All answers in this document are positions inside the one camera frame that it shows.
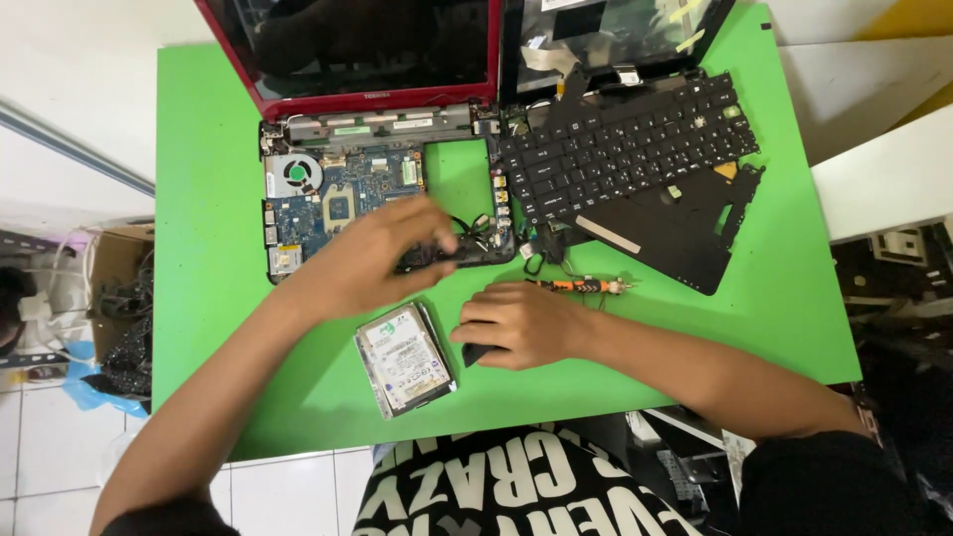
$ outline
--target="laptop keyboard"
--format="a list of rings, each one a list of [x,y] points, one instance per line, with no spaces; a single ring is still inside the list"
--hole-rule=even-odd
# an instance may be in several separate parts
[[[537,225],[757,153],[728,73],[500,141],[498,174]]]

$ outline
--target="green tabletop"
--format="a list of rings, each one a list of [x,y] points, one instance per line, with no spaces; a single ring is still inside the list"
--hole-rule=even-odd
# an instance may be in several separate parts
[[[767,173],[719,291],[711,298],[592,242],[577,273],[640,279],[606,309],[719,340],[826,383],[861,377],[834,263],[764,5],[738,5],[708,53],[731,70]],[[269,292],[262,246],[259,120],[217,44],[159,51],[153,394],[165,401]],[[490,210],[482,141],[429,146],[433,195],[470,220]],[[424,295],[441,334],[495,280],[523,278],[522,259],[461,270]],[[558,268],[543,276],[556,278]],[[595,306],[596,300],[590,299]],[[385,422],[352,336],[383,313],[321,325],[293,351],[254,411],[237,460],[383,443],[665,405],[670,399],[588,361],[523,372],[463,368],[447,345],[456,393]],[[632,348],[637,359],[638,348]]]

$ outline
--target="white tile floor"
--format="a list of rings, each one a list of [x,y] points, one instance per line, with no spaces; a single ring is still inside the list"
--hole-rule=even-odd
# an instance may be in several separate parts
[[[112,407],[79,411],[58,387],[0,394],[0,536],[85,536],[107,446],[140,424]],[[369,448],[227,464],[212,482],[242,536],[351,534]]]

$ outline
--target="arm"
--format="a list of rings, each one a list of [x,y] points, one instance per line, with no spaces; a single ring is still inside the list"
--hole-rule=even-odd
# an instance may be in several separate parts
[[[90,535],[146,506],[208,502],[209,484],[294,345],[322,321],[374,310],[450,275],[451,263],[393,275],[410,247],[433,239],[445,251],[456,248],[450,219],[426,197],[388,203],[275,287],[136,436],[99,497]]]
[[[495,323],[465,323],[472,320]],[[509,348],[479,362],[521,370],[585,358],[687,405],[753,440],[846,430],[868,436],[853,407],[827,387],[747,352],[586,308],[527,283],[497,283],[460,312],[456,342]]]

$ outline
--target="laptop screen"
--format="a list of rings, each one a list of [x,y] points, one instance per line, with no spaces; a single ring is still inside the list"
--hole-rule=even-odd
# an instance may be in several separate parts
[[[720,0],[524,0],[517,93],[587,72],[661,63],[692,52]]]
[[[209,0],[266,100],[487,81],[488,0]]]

